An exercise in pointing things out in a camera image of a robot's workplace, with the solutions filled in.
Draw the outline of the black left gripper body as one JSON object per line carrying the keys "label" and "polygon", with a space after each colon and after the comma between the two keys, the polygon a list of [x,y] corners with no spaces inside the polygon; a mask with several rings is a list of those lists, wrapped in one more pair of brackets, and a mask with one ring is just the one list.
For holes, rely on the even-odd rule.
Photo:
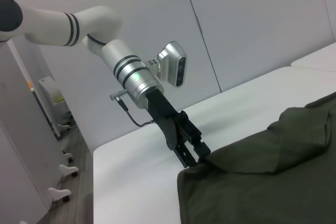
{"label": "black left gripper body", "polygon": [[167,146],[184,146],[185,141],[177,129],[176,119],[184,117],[185,112],[177,112],[159,89],[151,89],[145,98],[146,110],[163,132]]}

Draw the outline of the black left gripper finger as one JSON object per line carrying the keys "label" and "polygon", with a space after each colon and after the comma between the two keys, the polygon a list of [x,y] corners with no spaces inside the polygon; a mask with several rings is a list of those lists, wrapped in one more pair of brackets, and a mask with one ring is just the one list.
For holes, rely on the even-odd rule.
{"label": "black left gripper finger", "polygon": [[204,158],[211,153],[209,147],[202,142],[201,131],[189,120],[184,111],[180,112],[180,133],[193,146],[199,158]]}
{"label": "black left gripper finger", "polygon": [[198,162],[194,159],[188,148],[183,143],[177,143],[173,152],[184,168],[198,165]]}

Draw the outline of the dark green t-shirt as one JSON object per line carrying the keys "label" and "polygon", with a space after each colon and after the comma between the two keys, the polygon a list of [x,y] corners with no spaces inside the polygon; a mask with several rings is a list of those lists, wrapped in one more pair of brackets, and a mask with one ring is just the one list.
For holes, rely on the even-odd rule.
{"label": "dark green t-shirt", "polygon": [[181,224],[336,224],[336,92],[178,174]]}

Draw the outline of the white rolling cart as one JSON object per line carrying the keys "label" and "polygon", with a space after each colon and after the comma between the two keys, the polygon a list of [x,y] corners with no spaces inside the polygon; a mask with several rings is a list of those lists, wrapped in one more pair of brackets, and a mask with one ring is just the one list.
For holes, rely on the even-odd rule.
{"label": "white rolling cart", "polygon": [[56,81],[51,76],[47,76],[38,82],[51,105],[53,115],[56,117],[54,129],[59,133],[70,131],[73,116]]}

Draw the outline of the white partition panel on casters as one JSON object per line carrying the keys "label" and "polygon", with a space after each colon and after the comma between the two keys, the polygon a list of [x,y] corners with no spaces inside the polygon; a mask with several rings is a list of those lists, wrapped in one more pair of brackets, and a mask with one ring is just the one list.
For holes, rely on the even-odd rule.
{"label": "white partition panel on casters", "polygon": [[68,165],[9,48],[0,47],[0,224],[36,224]]}

